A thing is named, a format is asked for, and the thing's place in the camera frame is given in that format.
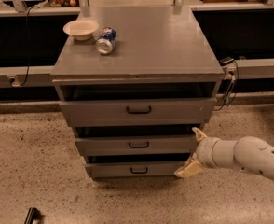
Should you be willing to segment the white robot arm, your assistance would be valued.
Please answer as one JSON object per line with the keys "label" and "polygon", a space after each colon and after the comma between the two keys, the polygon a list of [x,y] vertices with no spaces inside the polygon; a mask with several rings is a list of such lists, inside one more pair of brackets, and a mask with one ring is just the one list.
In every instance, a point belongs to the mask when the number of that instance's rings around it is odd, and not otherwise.
{"label": "white robot arm", "polygon": [[187,178],[204,168],[229,169],[246,174],[261,175],[274,181],[274,147],[253,136],[239,140],[222,140],[207,136],[199,128],[193,127],[198,147],[178,168],[174,175]]}

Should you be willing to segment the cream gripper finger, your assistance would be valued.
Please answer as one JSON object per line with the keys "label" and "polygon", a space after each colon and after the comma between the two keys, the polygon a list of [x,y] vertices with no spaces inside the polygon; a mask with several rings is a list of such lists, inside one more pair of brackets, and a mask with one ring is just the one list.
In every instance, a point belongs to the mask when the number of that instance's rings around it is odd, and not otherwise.
{"label": "cream gripper finger", "polygon": [[188,178],[200,173],[203,169],[204,166],[197,159],[197,156],[193,154],[182,167],[174,172],[174,175],[179,178]]}
{"label": "cream gripper finger", "polygon": [[207,138],[207,135],[199,128],[193,127],[192,131],[195,133],[197,142],[201,142],[203,139]]}

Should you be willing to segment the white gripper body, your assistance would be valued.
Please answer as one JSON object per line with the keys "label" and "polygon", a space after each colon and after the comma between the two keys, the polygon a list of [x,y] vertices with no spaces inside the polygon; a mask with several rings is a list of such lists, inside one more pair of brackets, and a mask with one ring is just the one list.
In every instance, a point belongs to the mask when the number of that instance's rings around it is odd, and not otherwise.
{"label": "white gripper body", "polygon": [[199,162],[207,168],[216,168],[217,165],[213,158],[213,148],[219,141],[216,137],[203,138],[197,147],[196,156]]}

